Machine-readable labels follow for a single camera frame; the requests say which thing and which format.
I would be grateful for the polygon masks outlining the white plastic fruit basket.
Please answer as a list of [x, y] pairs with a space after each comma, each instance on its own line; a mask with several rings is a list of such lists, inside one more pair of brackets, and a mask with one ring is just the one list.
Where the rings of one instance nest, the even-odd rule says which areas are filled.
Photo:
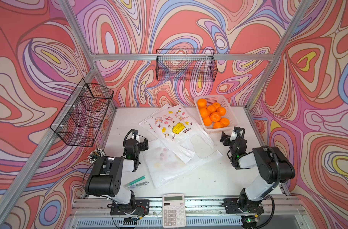
[[232, 130], [239, 122], [223, 95], [206, 95], [194, 99], [200, 123], [207, 133]]

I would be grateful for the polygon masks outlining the printed white plastic bag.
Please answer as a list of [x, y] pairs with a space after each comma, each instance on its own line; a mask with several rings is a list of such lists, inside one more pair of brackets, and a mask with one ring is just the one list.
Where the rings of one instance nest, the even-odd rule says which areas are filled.
[[163, 141], [162, 143], [173, 151], [184, 163], [188, 163], [195, 155], [200, 155], [192, 143], [193, 137], [202, 139], [210, 148], [215, 147], [211, 137], [182, 105], [174, 106], [172, 110], [173, 121], [170, 130], [174, 135], [174, 139], [172, 143]]

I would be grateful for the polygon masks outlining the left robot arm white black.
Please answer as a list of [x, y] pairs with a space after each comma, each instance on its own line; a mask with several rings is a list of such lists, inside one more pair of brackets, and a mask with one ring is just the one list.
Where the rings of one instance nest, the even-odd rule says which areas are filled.
[[85, 191], [88, 195], [108, 198], [117, 205], [135, 207], [135, 194], [122, 185], [122, 174], [138, 169], [139, 155], [149, 149], [149, 141], [147, 138], [144, 138], [143, 142], [130, 138], [124, 143], [123, 156], [105, 156], [94, 162], [85, 184]]

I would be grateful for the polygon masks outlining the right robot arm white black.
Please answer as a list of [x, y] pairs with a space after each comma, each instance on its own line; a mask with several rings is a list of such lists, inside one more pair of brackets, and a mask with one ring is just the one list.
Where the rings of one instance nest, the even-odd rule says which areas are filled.
[[244, 131], [243, 128], [235, 128], [231, 135], [222, 132], [220, 142], [229, 147], [227, 157], [235, 169], [257, 168], [259, 171], [252, 184], [242, 189], [236, 204], [241, 212], [248, 213], [258, 207], [280, 183], [293, 179], [296, 172], [278, 147], [262, 146], [246, 152]]

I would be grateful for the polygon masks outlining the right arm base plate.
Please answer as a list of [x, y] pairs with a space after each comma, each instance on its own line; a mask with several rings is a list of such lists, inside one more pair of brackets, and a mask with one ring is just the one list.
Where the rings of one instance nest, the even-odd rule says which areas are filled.
[[221, 203], [227, 214], [258, 214], [264, 213], [261, 201], [239, 200], [237, 198], [225, 198]]

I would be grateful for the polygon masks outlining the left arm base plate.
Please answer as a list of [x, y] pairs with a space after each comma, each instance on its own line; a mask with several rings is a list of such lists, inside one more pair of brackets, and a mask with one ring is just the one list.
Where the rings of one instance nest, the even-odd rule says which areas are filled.
[[110, 209], [112, 216], [140, 216], [143, 217], [149, 213], [150, 200], [148, 199], [137, 199], [131, 200], [129, 204], [116, 204], [112, 202], [107, 205]]

